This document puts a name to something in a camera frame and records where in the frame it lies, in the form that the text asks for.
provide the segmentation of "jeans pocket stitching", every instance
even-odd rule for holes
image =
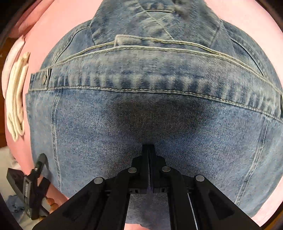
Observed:
[[[75,53],[75,54],[73,54],[73,55],[68,56],[67,58],[65,58],[65,59],[63,59],[63,60],[57,62],[56,65],[59,65],[59,64],[61,64],[61,63],[64,63],[65,61],[68,61],[68,60],[71,59],[71,58],[75,58],[75,57],[77,57],[77,56],[83,55],[83,53],[85,53],[85,52],[87,52],[87,51],[90,51],[90,50],[92,50],[92,49],[101,48],[101,47],[108,46],[108,45],[114,45],[114,42],[107,42],[107,43],[103,43],[103,44],[91,46],[91,47],[89,47],[89,48],[86,48],[86,49],[84,49],[84,50],[78,52],[78,53]]]
[[[58,176],[58,179],[57,179],[58,190],[60,192],[62,192],[62,179],[61,179],[61,171],[60,171],[59,159],[58,159],[58,154],[57,154],[57,141],[56,141],[55,126],[56,126],[56,111],[57,111],[59,99],[60,99],[59,94],[61,94],[61,92],[62,92],[61,89],[59,89],[56,92],[56,95],[54,97],[53,104],[52,104],[52,109],[51,109],[51,121],[52,121],[51,134],[52,134],[52,142],[53,142],[53,155],[54,155],[54,161],[55,161],[55,166],[56,166],[56,171],[57,171],[57,176]]]
[[[131,92],[131,93],[172,93],[172,94],[180,94],[180,95],[185,95],[185,96],[193,96],[193,97],[200,97],[200,98],[205,98],[208,100],[213,100],[213,101],[218,101],[222,103],[227,103],[230,105],[238,106],[241,108],[249,109],[255,112],[262,113],[280,123],[283,123],[282,119],[279,119],[275,117],[273,114],[268,113],[263,111],[262,109],[258,109],[255,107],[247,106],[244,104],[240,104],[234,101],[226,100],[226,99],[221,99],[217,97],[212,97],[204,94],[199,94],[199,93],[193,93],[193,92],[184,92],[184,91],[178,91],[178,90],[152,90],[152,89],[115,89],[115,88],[106,88],[106,87],[96,87],[96,86],[59,86],[59,87],[54,87],[54,88],[48,88],[48,90],[60,90],[60,89],[86,89],[86,90],[102,90],[102,91],[113,91],[113,92]],[[30,89],[30,91],[46,91],[46,89]]]
[[[79,28],[77,28],[76,30],[74,30],[73,31],[73,34],[67,39],[67,41],[66,42],[64,42],[64,46],[61,48],[61,49],[59,49],[57,52],[56,52],[56,54],[54,54],[53,55],[53,60],[52,60],[52,64],[55,64],[56,62],[57,62],[57,60],[59,59],[59,57],[62,55],[62,53],[68,48],[68,46],[71,44],[71,42],[72,42],[72,40],[73,40],[73,38],[75,37],[75,35],[78,33],[78,32],[80,32],[80,31],[82,31],[82,30],[84,30],[84,29],[87,29],[89,27],[89,24],[87,24],[87,25],[84,25],[83,27],[79,27]]]
[[[250,179],[254,173],[254,171],[256,170],[256,167],[258,165],[258,162],[260,160],[260,157],[262,155],[262,151],[263,151],[263,146],[264,146],[264,142],[265,142],[265,137],[266,137],[266,132],[267,132],[267,127],[268,127],[268,124],[270,122],[271,118],[268,119],[268,122],[266,124],[266,128],[265,128],[265,133],[264,133],[264,136],[263,136],[263,140],[262,140],[262,145],[261,145],[261,148],[260,149],[257,149],[255,155],[254,155],[254,160],[252,162],[252,165],[250,166],[250,169],[249,171],[247,172],[247,174],[245,175],[244,177],[244,182],[243,184],[241,185],[240,189],[239,189],[239,192],[237,194],[237,197],[236,197],[236,200],[235,200],[235,204],[237,206],[240,205],[241,203],[241,198],[244,196],[245,194],[245,191],[246,191],[246,188],[248,187],[248,184],[250,182]]]
[[[273,89],[276,90],[277,92],[283,93],[276,86],[274,86],[270,81],[268,81],[266,78],[264,78],[262,75],[260,75],[257,72],[255,72],[253,69],[251,69],[246,64],[244,64],[242,62],[239,62],[239,60],[236,59],[237,60],[236,61],[234,59],[231,59],[229,55],[221,55],[221,54],[216,54],[216,53],[208,54],[208,53],[199,52],[199,51],[177,49],[177,48],[161,48],[161,47],[147,47],[147,46],[131,46],[131,47],[129,47],[129,46],[126,46],[126,47],[125,46],[121,46],[121,47],[119,47],[119,46],[117,46],[117,47],[112,47],[112,48],[108,48],[108,49],[105,49],[105,50],[98,50],[98,51],[90,52],[90,53],[87,53],[87,54],[79,55],[79,56],[73,57],[73,58],[65,61],[64,63],[60,62],[60,63],[54,64],[54,65],[52,65],[50,67],[54,67],[54,66],[57,66],[57,65],[65,64],[66,62],[71,61],[74,58],[84,57],[84,56],[87,56],[87,55],[91,55],[93,53],[109,53],[109,52],[112,52],[112,51],[132,50],[132,49],[136,49],[136,50],[158,50],[158,51],[164,51],[164,52],[168,52],[168,51],[183,52],[183,53],[191,53],[191,54],[203,55],[203,56],[207,56],[207,57],[219,58],[221,60],[228,61],[228,62],[230,62],[232,64],[236,64],[239,67],[242,67],[243,69],[248,70],[249,72],[255,74],[259,79],[261,79],[264,82],[266,82],[269,85],[271,85],[273,87]]]

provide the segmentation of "jeans seam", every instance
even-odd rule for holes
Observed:
[[[283,93],[281,92],[276,86],[274,86],[270,81],[268,81],[266,78],[264,78],[263,76],[261,76],[260,74],[254,72],[252,69],[250,69],[250,67],[246,66],[246,65],[243,65],[243,63],[238,63],[236,62],[235,60],[232,60],[231,58],[229,57],[226,57],[226,56],[223,56],[223,55],[219,55],[219,54],[208,54],[208,53],[204,53],[204,52],[198,52],[198,51],[192,51],[192,50],[181,50],[181,49],[173,49],[173,48],[168,48],[168,49],[164,49],[164,48],[151,48],[151,47],[132,47],[132,48],[124,48],[124,47],[121,47],[121,48],[116,48],[116,47],[113,47],[113,48],[110,48],[111,50],[98,50],[98,51],[95,51],[96,53],[108,53],[108,52],[111,52],[111,51],[117,51],[117,50],[158,50],[158,51],[165,51],[165,52],[168,52],[168,51],[173,51],[173,52],[181,52],[181,53],[191,53],[191,54],[197,54],[197,55],[203,55],[203,56],[207,56],[207,57],[215,57],[215,58],[218,58],[218,59],[221,59],[221,60],[224,60],[224,61],[228,61],[232,64],[236,64],[237,66],[239,67],[242,67],[243,69],[246,69],[248,70],[249,72],[255,74],[259,79],[261,79],[262,81],[266,82],[267,84],[269,84],[270,86],[272,86],[272,88],[274,90],[276,90],[277,92],[279,93]],[[86,55],[90,55],[92,54],[91,53],[87,53],[87,54],[83,54],[81,56],[76,56],[74,58],[78,58],[78,57],[84,57]]]
[[[255,112],[259,112],[261,114],[264,114],[270,118],[275,119],[276,121],[280,122],[283,124],[283,120],[273,116],[272,114],[265,112],[261,109],[255,108],[255,107],[251,107],[251,106],[247,106],[241,103],[237,103],[237,102],[233,102],[230,100],[226,100],[226,99],[221,99],[221,98],[217,98],[217,97],[212,97],[212,96],[208,96],[208,95],[204,95],[204,94],[200,94],[200,93],[193,93],[193,92],[185,92],[185,91],[179,91],[179,90],[151,90],[151,89],[114,89],[114,88],[104,88],[104,87],[95,87],[95,86],[58,86],[58,87],[54,87],[54,88],[48,88],[48,90],[60,90],[60,89],[88,89],[88,90],[102,90],[102,91],[112,91],[112,92],[128,92],[128,93],[167,93],[167,94],[179,94],[179,95],[184,95],[184,96],[193,96],[193,97],[199,97],[199,98],[204,98],[204,99],[208,99],[208,100],[213,100],[213,101],[218,101],[218,102],[222,102],[222,103],[226,103],[226,104],[230,104],[230,105],[234,105],[234,106],[238,106],[241,108],[245,108],[245,109],[249,109]],[[30,89],[30,91],[46,91],[46,89]]]
[[[175,39],[171,36],[171,34],[165,29],[165,27],[164,27],[162,24],[160,24],[154,17],[152,17],[152,16],[141,6],[141,4],[139,3],[138,0],[137,0],[137,4],[141,7],[141,9],[142,9],[143,12],[145,12],[150,18],[153,18],[153,19],[155,20],[155,22],[156,22],[158,25],[160,25],[160,26],[164,29],[165,33],[167,33],[167,35],[169,35],[169,37],[172,38],[172,40],[175,40]]]
[[[168,10],[168,9],[147,9],[145,11],[148,12],[164,12],[164,13],[172,13],[172,10]]]
[[[259,160],[260,160],[260,157],[261,157],[261,155],[262,155],[263,146],[264,146],[264,141],[265,141],[266,132],[267,132],[267,127],[268,127],[269,122],[270,122],[270,119],[268,119],[268,122],[267,122],[267,124],[266,124],[265,133],[264,133],[264,137],[263,137],[263,141],[262,141],[262,145],[261,145],[261,150],[260,150],[258,159],[257,159],[257,161],[256,161],[257,154],[255,154],[253,163],[252,163],[252,165],[251,165],[249,171],[247,172],[247,174],[246,174],[246,176],[245,176],[245,178],[244,178],[244,183],[241,185],[240,190],[239,190],[239,192],[238,192],[237,198],[236,198],[236,200],[235,200],[235,204],[236,204],[237,206],[239,206],[240,203],[241,203],[241,198],[242,198],[243,195],[245,194],[246,188],[248,187],[248,184],[249,184],[249,182],[250,182],[250,179],[251,179],[251,177],[252,177],[254,171],[256,170],[256,167],[257,167],[258,162],[259,162]],[[249,176],[249,178],[248,178],[248,181],[246,182],[246,185],[245,185],[244,190],[242,191],[242,188],[243,188],[243,186],[244,186],[244,184],[245,184],[245,180],[247,179],[248,175],[250,175],[250,176]]]
[[[157,42],[160,42],[160,43],[163,43],[163,44],[180,44],[180,45],[191,45],[191,46],[199,47],[199,48],[204,49],[204,50],[206,50],[206,51],[208,51],[208,52],[210,52],[212,54],[216,54],[216,55],[227,57],[228,59],[231,59],[231,60],[237,62],[238,64],[243,65],[246,68],[249,68],[254,73],[258,74],[256,70],[254,70],[250,66],[246,65],[245,63],[241,62],[240,60],[238,60],[238,59],[236,59],[236,58],[234,58],[234,57],[232,57],[232,56],[230,56],[228,54],[225,54],[225,53],[213,50],[213,49],[211,49],[209,47],[206,47],[206,46],[194,43],[194,42],[176,41],[176,40],[170,41],[170,40],[162,40],[162,39],[156,39],[156,38],[150,38],[150,37],[149,38],[141,38],[141,37],[138,37],[138,36],[131,36],[131,35],[125,35],[125,36],[127,36],[127,37],[135,37],[135,38],[138,38],[138,39],[141,39],[141,40],[144,40],[144,41],[147,41],[147,40],[157,41]],[[80,51],[78,53],[75,53],[75,54],[73,54],[73,55],[71,55],[71,56],[69,56],[69,57],[59,61],[58,63],[53,64],[53,65],[59,65],[61,63],[64,63],[65,61],[68,61],[68,60],[70,60],[72,58],[80,56],[84,52],[87,52],[87,51],[95,49],[95,48],[100,48],[100,47],[103,47],[103,46],[111,45],[113,43],[114,42],[107,42],[107,43],[103,43],[103,44],[100,44],[100,45],[91,46],[91,47],[89,47],[87,49],[84,49],[84,50],[82,50],[82,51]]]
[[[248,52],[248,54],[251,56],[251,52],[254,56],[260,56],[259,54],[255,54],[255,52],[253,51],[253,49],[251,47],[249,47],[249,44],[248,42],[246,42],[242,37],[238,36],[237,34],[227,30],[228,32],[228,36],[230,39],[233,39],[233,41],[237,42],[238,44],[241,45],[242,48],[245,49],[245,51]],[[243,44],[241,44],[239,41],[237,41],[235,38],[232,38],[231,36],[234,36],[235,38],[239,39]],[[260,59],[258,60],[255,60],[254,57],[252,57],[254,62],[256,63],[256,65],[258,66],[259,70],[261,71],[261,73],[263,74],[263,71],[262,71],[262,64],[260,63]]]
[[[83,28],[79,28],[78,30],[75,30],[73,35],[70,36],[67,41],[65,42],[65,46],[63,46],[60,50],[58,50],[56,52],[56,54],[53,56],[53,61],[52,63],[55,64],[57,62],[57,60],[59,59],[59,57],[62,55],[62,53],[68,48],[68,46],[71,44],[73,38],[75,37],[75,35],[80,32],[81,30],[87,29],[89,27],[88,26],[84,26]]]
[[[46,73],[46,89],[48,89],[48,86],[49,86],[49,81],[50,81],[50,78],[51,78],[51,72],[52,72],[52,68],[48,68],[47,69],[47,73]]]
[[[212,38],[212,40],[211,40],[211,42],[210,42],[210,46],[209,46],[209,47],[212,47],[212,45],[213,45],[214,42],[216,41],[217,34],[219,33],[220,28],[221,28],[221,23],[219,23],[219,26],[218,26],[218,28],[217,28],[217,30],[216,30],[215,35],[213,36],[213,38]]]
[[[54,156],[54,161],[55,161],[55,166],[56,166],[56,171],[57,171],[57,176],[58,176],[58,190],[62,192],[62,178],[61,178],[61,171],[60,171],[60,165],[59,165],[59,159],[58,159],[58,154],[57,154],[57,137],[56,137],[56,130],[55,130],[55,123],[56,123],[56,118],[55,118],[55,113],[57,111],[57,107],[59,104],[58,95],[61,92],[61,90],[58,90],[52,104],[52,109],[51,109],[51,134],[52,134],[52,141],[53,141],[53,156]]]
[[[250,52],[249,52],[241,43],[239,43],[239,42],[236,41],[235,39],[231,38],[230,36],[229,36],[229,38],[230,38],[233,42],[235,42],[235,43],[237,43],[239,46],[241,46],[241,47],[247,52],[247,54],[251,57],[251,59],[254,61],[254,63],[255,63],[256,66],[258,67],[258,69],[259,69],[259,71],[261,72],[262,76],[264,76],[263,71],[261,70],[261,68],[260,68],[260,66],[259,66],[259,64],[258,64],[258,62],[254,59],[254,57],[250,54]]]

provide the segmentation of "metal rivet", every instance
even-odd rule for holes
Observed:
[[[199,181],[199,182],[203,182],[203,181],[204,181],[204,176],[202,176],[202,175],[197,175],[197,176],[196,176],[196,180]]]
[[[128,169],[128,172],[129,173],[135,173],[137,171],[137,169],[135,168],[135,167],[130,167],[129,169]]]
[[[43,76],[43,78],[42,78],[42,84],[45,84],[46,79],[47,79],[47,76],[46,76],[46,75],[44,75],[44,76]]]
[[[169,166],[163,166],[162,167],[163,172],[169,172],[170,170],[171,170],[171,168]]]
[[[102,177],[97,177],[97,178],[95,178],[95,179],[93,180],[93,182],[94,182],[95,184],[101,184],[101,183],[103,182],[103,178],[102,178]]]

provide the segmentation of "black clamp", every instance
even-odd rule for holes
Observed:
[[[123,230],[131,194],[167,193],[172,230],[260,230],[202,175],[189,177],[166,165],[153,145],[116,177],[96,177],[33,230]]]
[[[46,165],[48,169],[48,161],[45,154],[40,154],[34,169],[29,175],[25,175],[22,171],[8,168],[7,180],[15,191],[16,195],[23,201],[25,212],[32,220],[38,219],[40,216],[48,216],[49,212],[42,206],[50,181],[43,177],[39,186],[37,179],[42,169]]]

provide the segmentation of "blue fabric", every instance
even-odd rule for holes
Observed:
[[[152,143],[252,217],[283,173],[281,95],[258,44],[203,0],[104,0],[31,77],[32,154],[71,197]],[[169,229],[166,196],[131,196],[126,222]]]
[[[9,196],[6,205],[16,221],[19,222],[25,210],[24,204],[20,198],[17,195]]]

